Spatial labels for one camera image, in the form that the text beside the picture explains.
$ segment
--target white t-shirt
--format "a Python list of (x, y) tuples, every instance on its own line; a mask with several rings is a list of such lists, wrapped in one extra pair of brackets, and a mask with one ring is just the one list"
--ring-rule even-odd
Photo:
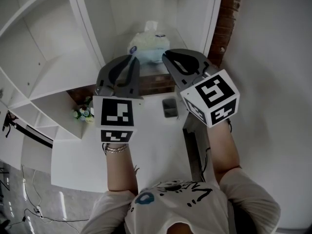
[(240, 168), (227, 172), (220, 188), (212, 183), (167, 181), (131, 192), (106, 192), (95, 203), (81, 234), (110, 234), (125, 221), (131, 234), (166, 234), (185, 223), (194, 234), (228, 234), (228, 199), (252, 218), (259, 234), (274, 233), (279, 205)]

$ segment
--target blue logo on tissue pack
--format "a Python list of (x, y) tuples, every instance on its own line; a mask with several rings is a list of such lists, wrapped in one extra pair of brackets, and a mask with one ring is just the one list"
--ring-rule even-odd
[(135, 51), (137, 51), (137, 47), (136, 47), (136, 46), (133, 46), (133, 47), (130, 49), (130, 54), (132, 55)]

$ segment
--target power plug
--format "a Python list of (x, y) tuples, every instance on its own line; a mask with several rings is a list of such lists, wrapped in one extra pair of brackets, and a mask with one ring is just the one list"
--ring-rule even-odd
[(37, 206), (37, 210), (36, 213), (39, 215), (40, 218), (43, 218), (43, 214), (42, 214), (42, 210), (40, 206)]

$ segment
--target t-shirt sleeve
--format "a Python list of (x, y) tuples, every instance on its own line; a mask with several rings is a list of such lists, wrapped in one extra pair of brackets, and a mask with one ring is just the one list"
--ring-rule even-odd
[(94, 204), (91, 216), (80, 234), (110, 234), (127, 215), (129, 204), (135, 198), (130, 191), (107, 191)]
[(280, 218), (278, 203), (242, 169), (228, 171), (220, 181), (220, 189), (234, 205), (250, 215), (259, 234), (275, 232)]

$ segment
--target forearm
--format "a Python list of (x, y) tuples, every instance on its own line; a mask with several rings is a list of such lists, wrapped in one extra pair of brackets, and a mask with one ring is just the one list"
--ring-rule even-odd
[[(122, 144), (110, 144), (112, 148), (120, 146)], [(107, 153), (106, 160), (108, 190), (112, 192), (129, 190), (134, 195), (137, 195), (137, 177), (133, 168), (129, 147), (120, 153)]]
[(226, 121), (207, 128), (214, 175), (219, 183), (231, 169), (239, 167), (239, 156)]

